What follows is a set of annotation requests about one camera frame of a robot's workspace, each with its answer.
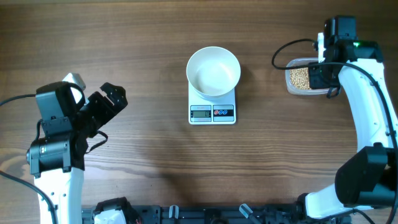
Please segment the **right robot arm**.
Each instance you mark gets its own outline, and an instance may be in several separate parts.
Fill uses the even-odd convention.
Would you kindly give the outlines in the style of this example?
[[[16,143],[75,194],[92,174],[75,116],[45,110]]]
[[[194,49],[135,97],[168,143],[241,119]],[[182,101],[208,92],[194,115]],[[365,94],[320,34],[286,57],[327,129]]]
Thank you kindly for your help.
[[[308,65],[310,87],[344,90],[356,128],[356,154],[329,187],[305,196],[305,213],[331,218],[354,209],[397,209],[397,116],[384,81],[383,56],[374,41],[359,40],[353,16],[325,21],[317,62]]]

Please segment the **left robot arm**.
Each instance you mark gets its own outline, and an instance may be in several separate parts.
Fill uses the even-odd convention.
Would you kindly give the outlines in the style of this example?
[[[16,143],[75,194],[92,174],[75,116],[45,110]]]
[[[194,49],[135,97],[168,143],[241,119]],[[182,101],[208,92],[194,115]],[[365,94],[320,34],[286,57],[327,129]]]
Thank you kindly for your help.
[[[35,95],[45,136],[34,139],[26,156],[41,223],[82,223],[84,156],[92,151],[87,140],[128,104],[121,86],[104,83],[79,101],[74,89],[82,91],[74,83],[55,82],[38,88]]]

